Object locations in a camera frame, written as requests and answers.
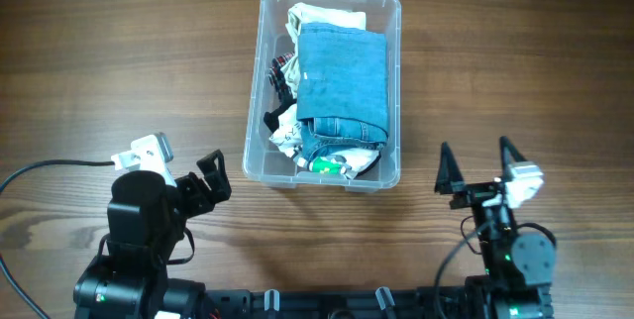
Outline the blue denim jeans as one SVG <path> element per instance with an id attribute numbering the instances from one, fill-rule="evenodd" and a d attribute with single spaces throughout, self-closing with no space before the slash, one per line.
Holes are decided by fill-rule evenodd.
<path id="1" fill-rule="evenodd" d="M 296 119 L 307 160 L 351 148 L 378 151 L 389 137 L 387 40 L 327 23 L 302 27 Z"/>

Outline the white printed t-shirt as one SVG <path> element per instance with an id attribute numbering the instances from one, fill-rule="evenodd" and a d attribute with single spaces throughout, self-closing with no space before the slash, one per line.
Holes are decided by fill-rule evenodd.
<path id="1" fill-rule="evenodd" d="M 338 147 L 324 156 L 307 160 L 302 155 L 302 124 L 296 119 L 296 104 L 279 116 L 279 128 L 271 133 L 269 140 L 285 156 L 305 170 L 321 174 L 340 174 L 347 179 L 369 170 L 379 159 L 379 151 L 363 148 Z"/>

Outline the black garment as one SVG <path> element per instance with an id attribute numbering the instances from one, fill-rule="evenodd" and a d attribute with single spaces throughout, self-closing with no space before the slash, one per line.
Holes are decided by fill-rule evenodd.
<path id="1" fill-rule="evenodd" d="M 286 112 L 292 105 L 296 103 L 295 99 L 282 102 L 276 109 L 271 112 L 265 112 L 263 121 L 271 133 L 279 128 L 279 116 Z"/>

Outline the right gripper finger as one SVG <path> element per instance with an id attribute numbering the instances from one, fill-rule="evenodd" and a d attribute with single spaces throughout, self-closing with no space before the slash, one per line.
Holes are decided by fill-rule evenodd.
<path id="1" fill-rule="evenodd" d="M 447 142 L 441 145 L 440 164 L 434 191 L 439 194 L 454 194 L 465 189 L 465 181 L 456 158 Z"/>
<path id="2" fill-rule="evenodd" d="M 526 162 L 527 159 L 517 150 L 506 136 L 499 138 L 501 167 L 506 170 L 510 165 Z"/>

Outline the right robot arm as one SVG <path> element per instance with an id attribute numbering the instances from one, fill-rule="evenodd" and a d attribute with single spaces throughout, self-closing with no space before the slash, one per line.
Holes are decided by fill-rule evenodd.
<path id="1" fill-rule="evenodd" d="M 433 308 L 445 318 L 441 278 L 453 257 L 476 238 L 485 274 L 465 279 L 460 313 L 469 318 L 552 318 L 550 289 L 557 262 L 557 239 L 536 223 L 519 224 L 513 211 L 544 185 L 544 173 L 502 136 L 501 175 L 490 182 L 468 184 L 448 143 L 441 145 L 434 191 L 450 195 L 453 210 L 469 208 L 475 229 L 463 235 L 443 259 L 433 286 Z"/>

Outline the cream cloth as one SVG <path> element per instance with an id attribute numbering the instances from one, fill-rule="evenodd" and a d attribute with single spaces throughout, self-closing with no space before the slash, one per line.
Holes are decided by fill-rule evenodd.
<path id="1" fill-rule="evenodd" d="M 292 97 L 296 99 L 300 83 L 298 37 L 301 34 L 302 26 L 310 23 L 326 23 L 338 27 L 365 30 L 367 28 L 367 15 L 365 12 L 322 8 L 299 2 L 288 10 L 287 16 L 288 21 L 285 28 L 294 44 L 294 51 L 293 56 L 281 68 L 281 71 L 285 84 Z"/>

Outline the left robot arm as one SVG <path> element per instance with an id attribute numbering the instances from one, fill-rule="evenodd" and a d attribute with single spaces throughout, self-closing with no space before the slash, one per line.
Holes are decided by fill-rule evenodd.
<path id="1" fill-rule="evenodd" d="M 216 150 L 197 163 L 200 173 L 173 185 L 151 170 L 115 180 L 108 204 L 109 232 L 73 290 L 75 317 L 85 319 L 213 318 L 213 301 L 202 282 L 167 276 L 175 245 L 191 241 L 186 223 L 230 198 L 224 156 Z"/>

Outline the plaid shirt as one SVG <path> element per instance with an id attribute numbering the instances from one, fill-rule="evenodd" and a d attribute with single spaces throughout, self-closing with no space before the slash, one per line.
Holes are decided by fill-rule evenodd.
<path id="1" fill-rule="evenodd" d="M 282 68 L 291 60 L 294 53 L 284 53 L 271 61 L 271 67 L 267 73 L 269 84 L 274 88 L 280 103 L 290 102 L 294 99 L 289 86 L 286 84 Z"/>

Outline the clear plastic storage bin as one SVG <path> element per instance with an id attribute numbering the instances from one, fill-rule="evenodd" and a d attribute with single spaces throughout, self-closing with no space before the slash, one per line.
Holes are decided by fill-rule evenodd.
<path id="1" fill-rule="evenodd" d="M 293 42 L 285 29 L 287 10 L 303 2 L 324 8 L 364 12 L 367 28 L 387 39 L 387 94 L 389 135 L 378 163 L 362 176 L 318 174 L 302 170 L 268 139 L 264 113 L 279 105 L 267 80 L 270 62 L 289 52 Z M 341 186 L 350 192 L 376 192 L 394 187 L 401 175 L 400 61 L 402 6 L 399 0 L 261 0 L 249 119 L 243 156 L 243 172 L 253 181 L 270 187 L 294 188 L 299 184 Z"/>

